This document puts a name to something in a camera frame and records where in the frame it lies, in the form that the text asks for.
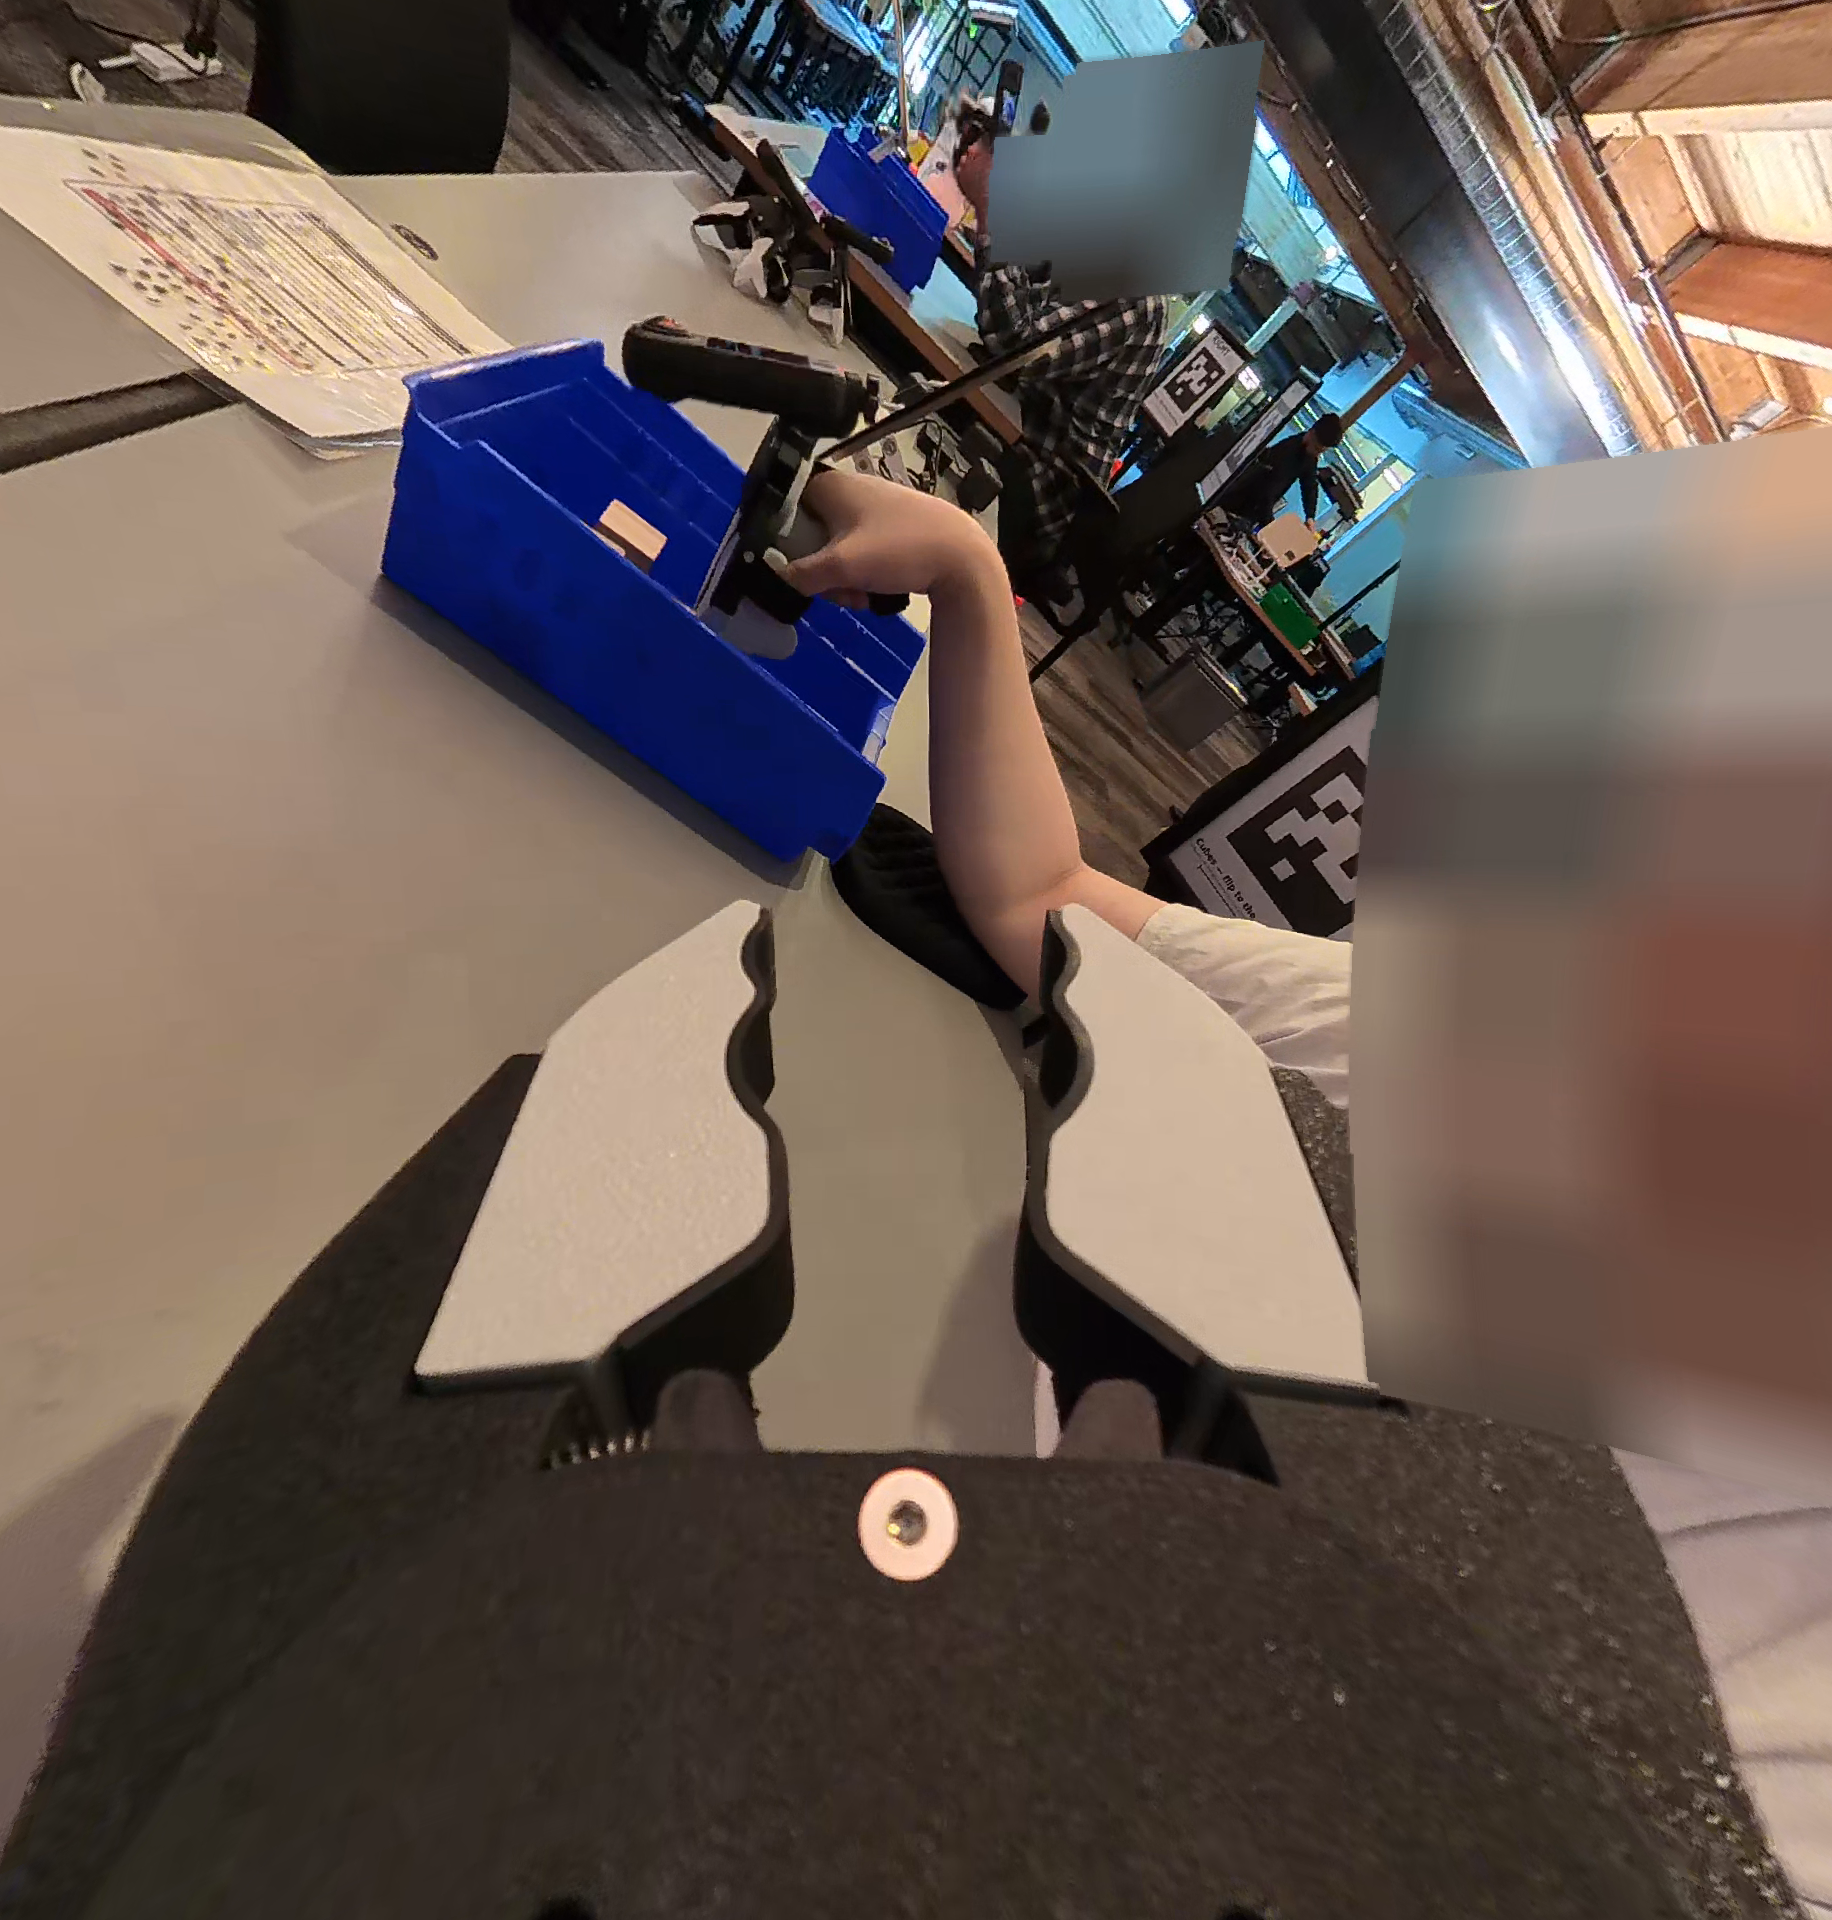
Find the black mesh cushion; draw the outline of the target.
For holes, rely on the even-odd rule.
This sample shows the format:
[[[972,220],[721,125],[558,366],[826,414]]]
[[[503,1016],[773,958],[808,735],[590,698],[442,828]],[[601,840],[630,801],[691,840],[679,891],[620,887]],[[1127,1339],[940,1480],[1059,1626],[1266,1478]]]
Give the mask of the black mesh cushion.
[[[1024,991],[1001,973],[964,921],[932,833],[877,802],[856,840],[830,864],[840,902],[877,940],[977,1007],[1012,1014]]]

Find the small black white marker sign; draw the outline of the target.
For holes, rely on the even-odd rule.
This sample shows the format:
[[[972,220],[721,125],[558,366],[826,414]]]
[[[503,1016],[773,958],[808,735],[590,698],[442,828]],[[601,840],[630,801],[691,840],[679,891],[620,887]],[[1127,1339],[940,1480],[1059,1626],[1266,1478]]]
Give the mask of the small black white marker sign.
[[[1200,316],[1143,396],[1141,416],[1168,440],[1233,387],[1256,390],[1254,360],[1225,327]]]

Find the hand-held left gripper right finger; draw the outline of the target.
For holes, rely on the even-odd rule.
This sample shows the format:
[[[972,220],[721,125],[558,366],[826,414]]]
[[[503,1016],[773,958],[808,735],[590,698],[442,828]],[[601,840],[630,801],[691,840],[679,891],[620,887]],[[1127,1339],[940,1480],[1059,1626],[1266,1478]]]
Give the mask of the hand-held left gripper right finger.
[[[1380,1410],[1344,1236],[1258,1044],[1084,906],[1046,919],[1037,1014],[1013,1312],[1052,1404],[1137,1382],[1198,1462],[1254,1401]]]

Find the black office chair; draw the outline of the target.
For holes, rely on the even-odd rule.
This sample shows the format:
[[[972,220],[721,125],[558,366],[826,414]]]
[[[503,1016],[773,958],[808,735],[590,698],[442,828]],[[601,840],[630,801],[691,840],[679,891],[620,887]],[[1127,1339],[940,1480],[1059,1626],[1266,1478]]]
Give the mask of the black office chair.
[[[494,174],[507,2],[256,2],[253,22],[246,113],[329,174]]]

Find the large black white marker sign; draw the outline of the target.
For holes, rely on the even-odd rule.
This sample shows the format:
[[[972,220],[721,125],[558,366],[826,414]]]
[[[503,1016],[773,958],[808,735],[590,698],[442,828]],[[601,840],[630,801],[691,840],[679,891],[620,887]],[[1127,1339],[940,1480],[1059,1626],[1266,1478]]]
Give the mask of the large black white marker sign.
[[[1141,853],[1157,901],[1350,942],[1377,692],[1335,698],[1217,781]]]

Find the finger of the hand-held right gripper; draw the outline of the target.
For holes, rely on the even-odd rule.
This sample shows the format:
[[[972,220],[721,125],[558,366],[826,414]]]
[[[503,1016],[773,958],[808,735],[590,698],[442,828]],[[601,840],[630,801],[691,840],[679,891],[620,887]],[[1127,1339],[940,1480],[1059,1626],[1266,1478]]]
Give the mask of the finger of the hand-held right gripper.
[[[706,627],[727,646],[755,661],[787,661],[800,644],[800,627],[812,597],[794,588],[714,590]]]

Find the blue plastic bin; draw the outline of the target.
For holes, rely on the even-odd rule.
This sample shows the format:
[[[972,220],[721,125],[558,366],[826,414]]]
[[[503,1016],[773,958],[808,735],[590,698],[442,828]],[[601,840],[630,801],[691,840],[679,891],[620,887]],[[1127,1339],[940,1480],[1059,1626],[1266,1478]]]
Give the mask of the blue plastic bin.
[[[881,271],[901,292],[915,295],[928,284],[952,214],[903,159],[877,140],[856,140],[830,129],[806,186],[823,212],[890,248]]]
[[[596,341],[475,359],[406,383],[379,570],[761,853],[836,860],[923,638],[823,598],[789,659],[715,637],[696,606],[742,480]],[[650,572],[591,530],[612,501],[665,535]]]

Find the person's right hand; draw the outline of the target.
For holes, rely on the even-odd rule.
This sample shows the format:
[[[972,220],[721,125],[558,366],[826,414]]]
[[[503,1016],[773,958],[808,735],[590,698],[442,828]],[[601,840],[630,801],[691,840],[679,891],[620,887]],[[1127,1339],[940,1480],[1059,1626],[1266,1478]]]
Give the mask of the person's right hand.
[[[844,604],[903,603],[926,592],[921,522],[933,503],[890,480],[850,468],[815,472],[801,497],[809,545],[767,559],[772,572],[808,598]]]

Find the white power strip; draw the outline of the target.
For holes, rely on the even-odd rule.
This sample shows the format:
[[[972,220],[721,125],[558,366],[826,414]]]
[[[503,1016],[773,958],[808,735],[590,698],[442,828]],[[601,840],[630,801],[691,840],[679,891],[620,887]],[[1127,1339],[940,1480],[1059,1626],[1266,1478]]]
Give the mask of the white power strip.
[[[183,43],[129,41],[115,54],[103,54],[91,60],[72,59],[66,65],[68,91],[83,105],[106,105],[114,100],[114,86],[141,84],[146,88],[178,92],[196,84],[211,84],[226,77],[228,68],[221,57],[192,51]]]

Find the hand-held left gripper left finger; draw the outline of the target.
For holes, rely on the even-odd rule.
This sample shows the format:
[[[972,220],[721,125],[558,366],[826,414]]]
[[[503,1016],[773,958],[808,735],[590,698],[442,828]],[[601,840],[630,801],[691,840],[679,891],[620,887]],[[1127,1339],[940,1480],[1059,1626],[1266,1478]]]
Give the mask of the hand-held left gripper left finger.
[[[773,919],[735,901],[543,1044],[414,1357],[418,1393],[559,1388],[601,1448],[663,1388],[747,1381],[797,1289],[770,1114]]]

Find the sleeved instruction sheet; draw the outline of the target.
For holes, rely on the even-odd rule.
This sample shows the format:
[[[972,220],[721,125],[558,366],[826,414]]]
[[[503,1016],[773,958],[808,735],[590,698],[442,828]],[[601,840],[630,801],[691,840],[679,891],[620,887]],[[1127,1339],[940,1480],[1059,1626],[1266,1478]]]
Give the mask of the sleeved instruction sheet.
[[[512,349],[314,170],[0,125],[0,212],[303,444],[394,444],[411,378]]]

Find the person's right forearm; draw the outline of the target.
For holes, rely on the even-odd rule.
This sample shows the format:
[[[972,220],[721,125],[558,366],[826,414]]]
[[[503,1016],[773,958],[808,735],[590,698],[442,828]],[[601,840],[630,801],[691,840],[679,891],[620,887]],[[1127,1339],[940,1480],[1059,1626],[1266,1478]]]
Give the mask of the person's right forearm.
[[[928,604],[928,828],[964,921],[1024,992],[1047,917],[1080,906],[1137,940],[1157,901],[1082,853],[1034,697],[998,548],[957,507],[919,493]]]

